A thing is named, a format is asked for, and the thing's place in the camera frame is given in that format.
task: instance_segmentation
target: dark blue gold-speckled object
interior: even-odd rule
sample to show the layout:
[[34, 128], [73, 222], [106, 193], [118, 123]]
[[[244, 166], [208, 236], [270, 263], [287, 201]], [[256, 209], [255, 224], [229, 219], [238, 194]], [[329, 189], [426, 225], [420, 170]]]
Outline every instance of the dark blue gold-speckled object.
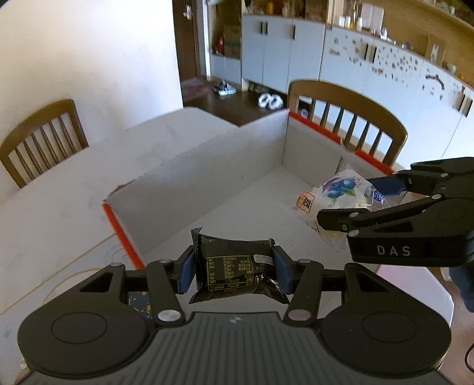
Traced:
[[152, 319], [148, 292], [128, 292], [128, 305], [139, 312], [143, 318]]

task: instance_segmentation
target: white slipper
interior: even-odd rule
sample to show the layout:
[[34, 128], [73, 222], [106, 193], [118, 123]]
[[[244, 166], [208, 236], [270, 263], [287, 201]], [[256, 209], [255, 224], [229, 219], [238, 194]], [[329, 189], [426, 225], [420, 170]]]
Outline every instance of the white slipper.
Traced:
[[270, 101], [268, 102], [268, 108], [271, 110], [276, 110], [283, 106], [283, 100], [280, 95], [272, 95]]
[[260, 97], [258, 98], [258, 106], [261, 108], [265, 108], [268, 105], [268, 102], [270, 101], [271, 98], [272, 97], [270, 96], [268, 92], [261, 94]]

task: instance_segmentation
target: white food package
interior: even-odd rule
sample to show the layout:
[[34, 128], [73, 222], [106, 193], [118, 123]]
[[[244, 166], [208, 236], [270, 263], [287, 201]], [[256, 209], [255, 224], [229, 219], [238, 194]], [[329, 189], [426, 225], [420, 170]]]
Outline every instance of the white food package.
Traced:
[[362, 209], [389, 207], [383, 195], [354, 170], [346, 169], [311, 192], [302, 192], [296, 202], [298, 216], [315, 229], [322, 239], [339, 252], [346, 249], [346, 233], [324, 230], [316, 220], [322, 209]]

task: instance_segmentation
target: shoe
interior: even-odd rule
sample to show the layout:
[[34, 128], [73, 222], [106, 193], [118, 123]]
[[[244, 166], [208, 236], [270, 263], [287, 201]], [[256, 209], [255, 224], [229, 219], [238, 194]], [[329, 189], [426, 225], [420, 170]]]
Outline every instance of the shoe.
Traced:
[[214, 85], [214, 92], [218, 93], [219, 96], [233, 95], [237, 92], [237, 88], [232, 84], [226, 83], [225, 80], [221, 80]]
[[272, 97], [270, 96], [268, 92], [261, 94], [260, 97], [258, 98], [258, 106], [260, 108], [265, 108], [268, 105], [268, 102], [270, 101], [271, 98]]
[[268, 108], [271, 110], [276, 110], [280, 107], [283, 107], [283, 99], [280, 95], [272, 95], [268, 102]]

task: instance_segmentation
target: green leaf illustration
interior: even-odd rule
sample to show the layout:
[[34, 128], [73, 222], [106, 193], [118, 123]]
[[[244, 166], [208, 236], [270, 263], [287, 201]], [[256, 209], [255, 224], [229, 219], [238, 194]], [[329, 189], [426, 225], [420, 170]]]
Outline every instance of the green leaf illustration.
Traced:
[[356, 193], [354, 192], [354, 189], [344, 190], [342, 193], [346, 194], [346, 195], [350, 195], [350, 196], [356, 196]]

